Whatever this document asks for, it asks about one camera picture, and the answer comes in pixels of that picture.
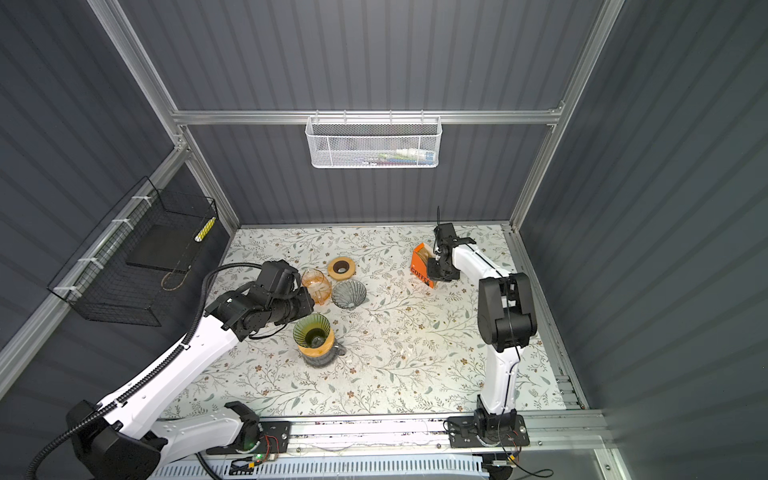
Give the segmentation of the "orange glass carafe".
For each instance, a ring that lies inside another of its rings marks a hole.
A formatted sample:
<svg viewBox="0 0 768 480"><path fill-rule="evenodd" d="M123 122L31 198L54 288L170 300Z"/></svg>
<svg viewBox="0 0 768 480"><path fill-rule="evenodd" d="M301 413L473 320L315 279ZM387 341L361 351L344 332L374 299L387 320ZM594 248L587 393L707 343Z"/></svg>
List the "orange glass carafe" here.
<svg viewBox="0 0 768 480"><path fill-rule="evenodd" d="M302 273L301 281L316 305L325 305L331 299L332 285L322 271L307 269Z"/></svg>

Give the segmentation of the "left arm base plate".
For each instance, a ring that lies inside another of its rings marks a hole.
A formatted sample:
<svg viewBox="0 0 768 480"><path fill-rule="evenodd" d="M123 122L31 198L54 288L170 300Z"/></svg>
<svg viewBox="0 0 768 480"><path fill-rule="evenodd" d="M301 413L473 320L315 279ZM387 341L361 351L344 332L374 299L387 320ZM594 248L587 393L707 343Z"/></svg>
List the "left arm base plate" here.
<svg viewBox="0 0 768 480"><path fill-rule="evenodd" d="M291 427L288 421L246 422L227 449L239 454L285 453Z"/></svg>

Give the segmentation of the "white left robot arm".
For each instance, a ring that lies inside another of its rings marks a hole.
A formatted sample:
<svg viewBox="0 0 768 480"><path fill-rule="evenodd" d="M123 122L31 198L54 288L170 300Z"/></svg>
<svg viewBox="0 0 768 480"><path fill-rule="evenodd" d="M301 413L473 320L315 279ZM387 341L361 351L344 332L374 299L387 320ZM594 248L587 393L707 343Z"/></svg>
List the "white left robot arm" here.
<svg viewBox="0 0 768 480"><path fill-rule="evenodd" d="M157 469L211 448L260 455L268 443L259 416L240 401L212 414L165 420L170 403L206 368L270 325L308 316L314 301L284 260L257 265L258 276L204 301L190 329L145 370L96 403L67 415L77 459L96 479L147 479Z"/></svg>

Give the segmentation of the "grey glass carafe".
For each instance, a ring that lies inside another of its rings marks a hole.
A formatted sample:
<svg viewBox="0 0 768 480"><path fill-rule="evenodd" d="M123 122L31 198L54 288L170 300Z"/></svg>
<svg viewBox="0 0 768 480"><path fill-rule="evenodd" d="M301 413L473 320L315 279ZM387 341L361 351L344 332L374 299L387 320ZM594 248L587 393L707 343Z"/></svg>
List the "grey glass carafe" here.
<svg viewBox="0 0 768 480"><path fill-rule="evenodd" d="M335 342L333 350L327 356L323 356L317 359L304 357L300 352L302 360L313 368L322 368L330 364L336 357L345 356L346 353L346 347L337 342Z"/></svg>

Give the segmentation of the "black flat pad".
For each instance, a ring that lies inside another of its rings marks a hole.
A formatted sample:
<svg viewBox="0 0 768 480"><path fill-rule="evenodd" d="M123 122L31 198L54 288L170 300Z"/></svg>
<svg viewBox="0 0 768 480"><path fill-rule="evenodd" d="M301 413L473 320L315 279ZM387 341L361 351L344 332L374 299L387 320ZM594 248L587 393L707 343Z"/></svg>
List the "black flat pad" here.
<svg viewBox="0 0 768 480"><path fill-rule="evenodd" d="M128 254L126 264L164 272L186 273L202 243L194 241L189 229L154 225Z"/></svg>

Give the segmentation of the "grey glass dripper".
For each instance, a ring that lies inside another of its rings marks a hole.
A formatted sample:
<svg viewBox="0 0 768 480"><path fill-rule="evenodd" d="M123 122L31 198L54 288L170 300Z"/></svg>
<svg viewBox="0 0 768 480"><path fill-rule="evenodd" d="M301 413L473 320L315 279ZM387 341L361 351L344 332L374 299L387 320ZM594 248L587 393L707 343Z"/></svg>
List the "grey glass dripper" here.
<svg viewBox="0 0 768 480"><path fill-rule="evenodd" d="M332 302L339 308L352 310L362 305L367 298L365 285L355 279L348 279L337 283L332 290Z"/></svg>

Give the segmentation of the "orange coffee filter pack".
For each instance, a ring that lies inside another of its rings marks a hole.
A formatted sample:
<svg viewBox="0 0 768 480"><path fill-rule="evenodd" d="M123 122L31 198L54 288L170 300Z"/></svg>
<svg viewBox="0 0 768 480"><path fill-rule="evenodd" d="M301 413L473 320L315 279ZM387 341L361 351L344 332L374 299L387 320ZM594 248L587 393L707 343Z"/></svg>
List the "orange coffee filter pack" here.
<svg viewBox="0 0 768 480"><path fill-rule="evenodd" d="M428 262L434 258L432 249L425 243L419 244L412 252L410 271L422 283L434 289L436 282L428 276Z"/></svg>

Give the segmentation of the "green glass dripper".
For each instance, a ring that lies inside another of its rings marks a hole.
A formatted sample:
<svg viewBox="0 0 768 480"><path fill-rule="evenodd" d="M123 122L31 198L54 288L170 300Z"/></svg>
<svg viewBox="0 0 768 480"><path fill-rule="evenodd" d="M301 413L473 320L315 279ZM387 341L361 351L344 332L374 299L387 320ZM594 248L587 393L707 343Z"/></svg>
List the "green glass dripper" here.
<svg viewBox="0 0 768 480"><path fill-rule="evenodd" d="M321 314L313 313L295 322L292 335L298 346L308 346L312 338L327 337L330 333L329 320Z"/></svg>

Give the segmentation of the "yellow marker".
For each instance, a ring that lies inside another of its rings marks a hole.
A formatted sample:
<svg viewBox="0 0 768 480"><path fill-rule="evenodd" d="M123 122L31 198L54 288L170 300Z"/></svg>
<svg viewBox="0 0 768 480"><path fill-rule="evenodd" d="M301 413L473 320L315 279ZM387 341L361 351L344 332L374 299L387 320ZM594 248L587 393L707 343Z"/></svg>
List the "yellow marker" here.
<svg viewBox="0 0 768 480"><path fill-rule="evenodd" d="M196 243L202 243L206 238L206 236L209 234L209 232L212 230L212 228L215 226L216 221L217 221L217 218L215 216L212 216L210 219L208 219L206 223L201 227L201 229L195 235L194 241Z"/></svg>

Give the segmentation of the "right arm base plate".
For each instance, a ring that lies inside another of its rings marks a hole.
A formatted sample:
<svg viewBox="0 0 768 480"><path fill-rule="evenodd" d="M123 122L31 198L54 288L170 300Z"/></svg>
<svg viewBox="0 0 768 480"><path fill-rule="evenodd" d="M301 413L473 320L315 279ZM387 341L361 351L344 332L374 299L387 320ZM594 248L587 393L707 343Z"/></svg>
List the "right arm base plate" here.
<svg viewBox="0 0 768 480"><path fill-rule="evenodd" d="M524 418L515 413L491 417L453 416L443 421L452 448L522 448L530 445Z"/></svg>

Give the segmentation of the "items in white basket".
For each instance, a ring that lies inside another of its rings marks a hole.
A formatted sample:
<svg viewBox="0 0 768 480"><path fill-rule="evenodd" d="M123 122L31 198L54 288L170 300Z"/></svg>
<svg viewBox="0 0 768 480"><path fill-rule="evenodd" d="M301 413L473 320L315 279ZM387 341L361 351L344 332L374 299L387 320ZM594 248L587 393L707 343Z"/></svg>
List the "items in white basket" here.
<svg viewBox="0 0 768 480"><path fill-rule="evenodd" d="M372 165L431 166L437 164L437 154L433 150L418 148L382 150L365 153L359 161Z"/></svg>

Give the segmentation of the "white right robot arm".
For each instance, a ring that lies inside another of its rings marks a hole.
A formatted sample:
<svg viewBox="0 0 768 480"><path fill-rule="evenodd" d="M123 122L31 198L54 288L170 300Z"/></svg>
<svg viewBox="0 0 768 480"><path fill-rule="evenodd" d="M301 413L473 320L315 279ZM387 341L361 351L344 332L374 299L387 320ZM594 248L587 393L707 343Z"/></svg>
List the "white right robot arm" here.
<svg viewBox="0 0 768 480"><path fill-rule="evenodd" d="M474 412L475 431L496 440L515 427L515 393L523 350L537 333L530 278L491 260L474 239L457 235L451 223L434 228L431 280L468 277L478 288L477 328L487 347L485 382Z"/></svg>

